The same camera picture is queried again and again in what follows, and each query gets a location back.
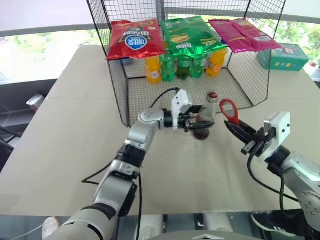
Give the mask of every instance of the table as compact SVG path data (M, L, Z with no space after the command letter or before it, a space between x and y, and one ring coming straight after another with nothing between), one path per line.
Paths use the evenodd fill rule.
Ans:
M291 112L291 135L284 146L320 162L320 91L303 70L271 71L268 100L239 115L258 129L269 114L280 111ZM224 119L217 115L206 141L182 130L157 132L141 169L143 214L280 208L279 197L249 176L248 156L240 152L244 145ZM0 214L71 216L90 205L96 186L81 180L116 156L128 131L101 47L81 46L0 174ZM253 172L279 189L280 180L265 163L253 162ZM138 199L137 193L131 215L138 213ZM284 204L299 208L290 200Z

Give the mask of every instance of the teal box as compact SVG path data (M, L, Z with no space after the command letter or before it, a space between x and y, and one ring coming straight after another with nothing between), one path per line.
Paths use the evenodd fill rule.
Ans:
M297 44L279 43L283 48L271 50L270 69L284 71L300 71L309 58ZM270 50L260 51L258 62L264 69L269 67Z

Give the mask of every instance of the green soda bottle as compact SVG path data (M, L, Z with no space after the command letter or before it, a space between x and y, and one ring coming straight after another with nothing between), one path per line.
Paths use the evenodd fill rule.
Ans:
M175 78L175 58L171 53L160 56L162 81L171 82Z
M191 77L193 78L201 78L202 74L205 71L205 65L207 63L207 54L197 56L192 61L191 67Z
M178 79L185 80L190 75L190 67L192 64L192 58L186 55L178 56L178 69L176 71L176 77Z

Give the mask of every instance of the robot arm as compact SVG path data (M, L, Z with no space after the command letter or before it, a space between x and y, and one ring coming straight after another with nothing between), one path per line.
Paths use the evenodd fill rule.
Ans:
M267 169L284 179L285 185L295 194L308 225L320 232L320 164L282 146L290 134L290 113L280 112L264 121L258 131L240 121L239 125L225 121L227 128L246 145L243 154L256 153Z
M122 148L118 151L94 195L93 204L84 207L66 221L49 240L108 240L117 217L126 216L138 186L133 182L149 150L156 131L163 128L199 128L189 123L189 112L199 111L183 89L174 96L171 111L148 108L138 115ZM201 128L213 122L201 123Z

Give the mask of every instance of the snack bag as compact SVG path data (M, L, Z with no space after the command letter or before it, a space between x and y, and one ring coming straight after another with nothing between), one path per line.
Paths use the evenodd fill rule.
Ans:
M213 19L209 23L228 44L233 53L254 52L251 42L243 36L229 20Z
M194 58L225 48L200 16L165 20L160 24L174 56Z
M140 59L165 54L157 19L113 21L108 60Z
M282 48L275 40L248 22L245 18L230 21L232 25L250 40L256 52Z

